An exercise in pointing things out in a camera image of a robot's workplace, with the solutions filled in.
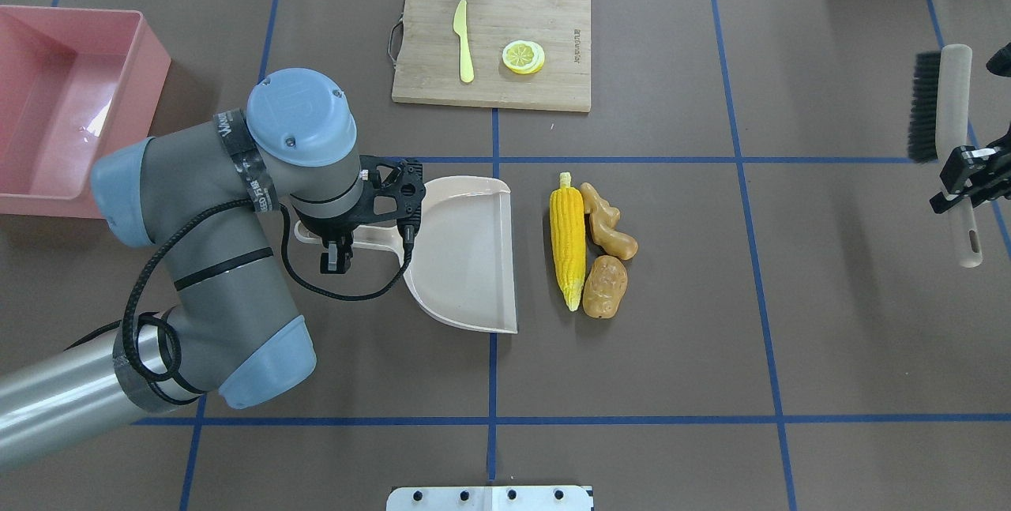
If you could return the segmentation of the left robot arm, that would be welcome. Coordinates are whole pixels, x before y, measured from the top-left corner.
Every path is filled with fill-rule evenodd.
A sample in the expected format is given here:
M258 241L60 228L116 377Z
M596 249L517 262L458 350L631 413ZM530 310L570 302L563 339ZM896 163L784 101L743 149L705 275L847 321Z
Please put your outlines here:
M100 159L99 211L154 252L115 327L2 379L2 470L206 393L248 409L309 378L313 339L259 217L347 220L364 190L357 140L343 87L296 67L243 109Z

